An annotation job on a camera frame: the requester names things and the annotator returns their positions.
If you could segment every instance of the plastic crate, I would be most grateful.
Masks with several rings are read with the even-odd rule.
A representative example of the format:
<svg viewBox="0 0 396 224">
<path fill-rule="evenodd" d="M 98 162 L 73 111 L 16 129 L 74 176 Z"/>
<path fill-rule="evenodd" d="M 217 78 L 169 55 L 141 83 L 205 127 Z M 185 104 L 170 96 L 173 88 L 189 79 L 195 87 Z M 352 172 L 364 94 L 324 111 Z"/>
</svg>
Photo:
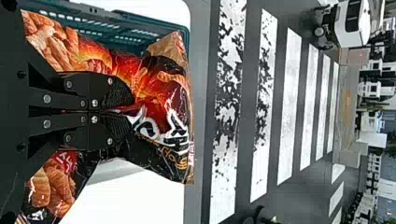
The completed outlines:
<svg viewBox="0 0 396 224">
<path fill-rule="evenodd" d="M 190 32 L 185 26 L 65 0 L 22 0 L 20 6 L 48 16 L 110 49 L 121 49 L 137 56 L 141 56 L 147 46 L 158 39 L 179 31 L 189 53 Z"/>
</svg>

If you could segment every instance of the black metal arm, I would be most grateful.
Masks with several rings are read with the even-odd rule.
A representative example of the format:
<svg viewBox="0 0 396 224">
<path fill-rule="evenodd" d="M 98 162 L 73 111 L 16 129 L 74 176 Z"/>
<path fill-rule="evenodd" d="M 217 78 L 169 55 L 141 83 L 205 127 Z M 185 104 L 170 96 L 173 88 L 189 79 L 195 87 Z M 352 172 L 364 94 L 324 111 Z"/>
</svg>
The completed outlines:
<svg viewBox="0 0 396 224">
<path fill-rule="evenodd" d="M 0 223 L 6 223 L 21 210 L 26 180 L 54 152 L 119 145 L 131 125 L 108 109 L 132 105 L 134 97 L 117 77 L 56 73 L 26 41 L 15 0 L 1 1 L 0 28 Z"/>
</svg>

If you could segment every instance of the red snack package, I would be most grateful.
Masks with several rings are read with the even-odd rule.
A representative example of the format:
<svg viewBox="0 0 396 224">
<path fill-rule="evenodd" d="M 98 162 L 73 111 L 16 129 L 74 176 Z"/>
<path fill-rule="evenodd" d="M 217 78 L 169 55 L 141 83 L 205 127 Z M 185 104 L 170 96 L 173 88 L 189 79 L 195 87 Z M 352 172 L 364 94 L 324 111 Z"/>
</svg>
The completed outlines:
<svg viewBox="0 0 396 224">
<path fill-rule="evenodd" d="M 135 104 L 113 110 L 127 116 L 133 131 L 106 159 L 123 157 L 172 181 L 193 183 L 191 78 L 179 32 L 153 43 L 139 58 L 108 49 L 45 16 L 22 11 L 22 17 L 27 41 L 57 72 L 112 75 L 130 87 Z M 27 181 L 19 219 L 58 223 L 104 159 L 98 152 L 68 150 L 55 153 Z"/>
</svg>

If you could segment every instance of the black and white pattern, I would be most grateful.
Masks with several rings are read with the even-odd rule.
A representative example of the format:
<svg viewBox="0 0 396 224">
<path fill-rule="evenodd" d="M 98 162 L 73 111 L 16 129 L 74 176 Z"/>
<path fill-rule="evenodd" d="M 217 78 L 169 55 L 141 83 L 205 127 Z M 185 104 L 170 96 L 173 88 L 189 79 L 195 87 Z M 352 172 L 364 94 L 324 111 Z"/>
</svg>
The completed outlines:
<svg viewBox="0 0 396 224">
<path fill-rule="evenodd" d="M 335 126 L 335 112 L 337 107 L 337 92 L 338 92 L 338 63 L 333 64 L 332 75 L 332 102 L 330 103 L 330 123 L 329 123 L 329 140 L 327 143 L 327 152 L 331 152 L 334 141 L 334 126 Z"/>
<path fill-rule="evenodd" d="M 337 205 L 341 202 L 341 199 L 343 198 L 343 195 L 344 195 L 344 182 L 342 182 L 340 184 L 338 189 L 335 191 L 335 193 L 330 198 L 330 202 L 329 202 L 329 217 L 332 215 L 332 212 L 337 207 Z"/>
<path fill-rule="evenodd" d="M 302 39 L 289 29 L 285 61 L 282 128 L 280 134 L 279 163 L 277 169 L 278 185 L 289 179 L 293 170 L 301 46 Z"/>
<path fill-rule="evenodd" d="M 343 215 L 343 207 L 338 210 L 337 216 L 335 216 L 334 220 L 332 221 L 332 224 L 341 224 L 341 218 Z"/>
<path fill-rule="evenodd" d="M 324 153 L 324 139 L 326 131 L 326 116 L 327 116 L 327 97 L 329 89 L 329 74 L 330 74 L 330 58 L 323 56 L 323 73 L 320 89 L 320 109 L 318 122 L 318 141 L 317 141 L 317 161 L 323 157 Z"/>
<path fill-rule="evenodd" d="M 290 28 L 287 29 L 287 33 L 284 33 L 284 29 L 278 28 L 278 19 L 265 9 L 261 9 L 261 39 L 258 46 L 260 48 L 259 72 L 258 74 L 244 75 L 258 76 L 256 123 L 254 127 L 251 127 L 255 129 L 255 136 L 251 136 L 251 141 L 254 141 L 254 150 L 252 161 L 247 162 L 248 166 L 251 165 L 251 167 L 247 167 L 243 162 L 240 162 L 240 167 L 237 167 L 238 151 L 241 154 L 239 155 L 240 158 L 244 158 L 244 153 L 251 152 L 250 150 L 238 150 L 239 131 L 241 131 L 241 134 L 244 131 L 239 130 L 239 122 L 244 114 L 244 111 L 241 111 L 241 104 L 243 103 L 241 102 L 241 96 L 243 93 L 246 4 L 247 0 L 220 0 L 215 105 L 216 135 L 213 143 L 209 224 L 218 224 L 224 222 L 224 220 L 227 223 L 233 223 L 232 215 L 235 213 L 235 207 L 238 209 L 236 212 L 238 212 L 241 208 L 239 203 L 243 201 L 239 200 L 240 195 L 238 195 L 238 200 L 235 200 L 236 193 L 249 196 L 250 205 L 256 203 L 262 196 L 272 193 L 268 190 L 276 189 L 276 186 L 283 183 L 284 186 L 288 185 L 285 182 L 296 175 L 293 173 L 293 168 L 295 168 L 293 164 L 297 162 L 294 161 L 296 158 L 300 161 L 300 169 L 297 168 L 294 172 L 298 173 L 299 170 L 308 170 L 309 166 L 312 165 L 311 158 L 317 160 L 323 158 L 325 146 L 328 147 L 329 151 L 332 150 L 338 64 L 332 64 L 331 59 L 319 53 L 313 45 L 303 45 L 303 39 Z M 276 52 L 276 44 L 280 44 L 277 43 L 279 34 L 287 35 L 286 57 L 285 55 L 279 57 Z M 309 50 L 308 53 L 302 54 L 302 51 L 306 52 L 306 50 Z M 323 61 L 323 67 L 318 67 L 320 61 Z M 283 70 L 282 72 L 276 71 L 276 63 L 285 66 L 284 73 Z M 305 71 L 305 68 L 300 69 L 301 64 L 307 66 L 306 74 L 300 74 L 300 70 Z M 333 79 L 329 80 L 332 66 L 334 75 Z M 318 83 L 319 71 L 323 73 L 320 83 Z M 277 78 L 282 76 L 284 76 L 284 82 L 280 83 L 282 78 L 280 80 Z M 306 76 L 306 88 L 299 87 L 300 76 L 303 78 Z M 283 92 L 280 95 L 275 95 L 275 92 L 279 91 L 276 89 L 278 85 L 283 85 Z M 328 96 L 330 86 L 332 86 L 331 98 Z M 305 98 L 298 103 L 298 96 L 301 92 L 305 94 Z M 316 108 L 317 101 L 319 101 L 319 109 Z M 304 116 L 299 114 L 297 117 L 298 104 L 304 104 Z M 281 107 L 282 111 L 279 114 L 282 118 L 280 130 L 272 127 L 273 109 L 277 106 Z M 327 113 L 330 113 L 330 125 L 326 125 Z M 297 124 L 303 124 L 304 127 L 296 127 Z M 317 133 L 314 133 L 314 124 L 318 124 Z M 328 129 L 329 135 L 332 135 L 329 138 L 325 136 Z M 303 133 L 296 135 L 296 130 Z M 302 142 L 301 154 L 294 148 L 296 136 L 302 138 L 298 139 L 298 142 Z M 312 145 L 313 138 L 317 138 L 317 145 Z M 242 186 L 239 183 L 236 185 L 237 170 L 250 171 L 250 168 L 251 182 L 246 183 L 244 189 L 236 189 L 236 186 Z M 270 170 L 277 171 L 277 173 L 269 174 Z M 332 168 L 332 183 L 340 178 L 344 170 L 345 167 L 334 165 Z M 329 216 L 333 213 L 343 197 L 343 190 L 344 183 L 339 186 L 336 192 L 332 192 L 334 195 L 331 198 L 323 200 L 323 203 L 326 203 L 322 206 L 325 207 L 325 216 L 328 212 Z"/>
<path fill-rule="evenodd" d="M 234 213 L 247 0 L 221 0 L 210 223 Z"/>
<path fill-rule="evenodd" d="M 318 56 L 319 51 L 314 46 L 309 45 L 308 70 L 305 88 L 305 109 L 304 109 L 304 131 L 303 144 L 301 147 L 300 170 L 311 164 L 312 152 L 312 132 L 314 131 L 315 100 L 318 77 Z"/>
<path fill-rule="evenodd" d="M 342 164 L 332 165 L 332 184 L 340 177 L 340 175 L 345 171 L 346 167 Z"/>
<path fill-rule="evenodd" d="M 268 160 L 274 97 L 277 19 L 262 10 L 262 32 L 259 59 L 259 85 L 256 108 L 256 136 L 254 139 L 250 201 L 267 192 Z"/>
</svg>

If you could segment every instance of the screw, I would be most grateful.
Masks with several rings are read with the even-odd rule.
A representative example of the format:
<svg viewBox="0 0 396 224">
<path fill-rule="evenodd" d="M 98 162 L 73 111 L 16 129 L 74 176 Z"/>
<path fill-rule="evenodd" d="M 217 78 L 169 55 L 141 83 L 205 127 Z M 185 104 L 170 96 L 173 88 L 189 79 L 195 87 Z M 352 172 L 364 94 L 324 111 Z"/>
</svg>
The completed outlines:
<svg viewBox="0 0 396 224">
<path fill-rule="evenodd" d="M 45 129 L 50 128 L 50 120 L 48 120 L 48 119 L 44 120 L 43 125 L 44 125 L 44 128 L 45 128 Z"/>
<path fill-rule="evenodd" d="M 17 145 L 17 151 L 18 151 L 18 152 L 23 152 L 23 151 L 25 150 L 25 148 L 26 148 L 26 145 L 25 145 L 25 144 L 19 144 L 19 145 Z"/>
<path fill-rule="evenodd" d="M 97 122 L 98 122 L 98 117 L 93 116 L 93 117 L 91 118 L 91 121 L 92 121 L 92 123 L 97 123 Z"/>
<path fill-rule="evenodd" d="M 73 87 L 73 83 L 71 81 L 66 82 L 67 89 L 71 89 Z"/>
<path fill-rule="evenodd" d="M 17 77 L 20 78 L 20 79 L 23 79 L 23 78 L 26 77 L 26 73 L 24 71 L 19 71 L 17 73 Z"/>
<path fill-rule="evenodd" d="M 70 136 L 69 134 L 66 136 L 66 142 L 69 143 L 72 141 L 72 136 Z"/>
<path fill-rule="evenodd" d="M 97 107 L 98 106 L 98 101 L 97 100 L 92 100 L 92 106 Z"/>
<path fill-rule="evenodd" d="M 45 94 L 43 100 L 45 104 L 49 104 L 52 99 L 50 98 L 50 95 Z"/>
</svg>

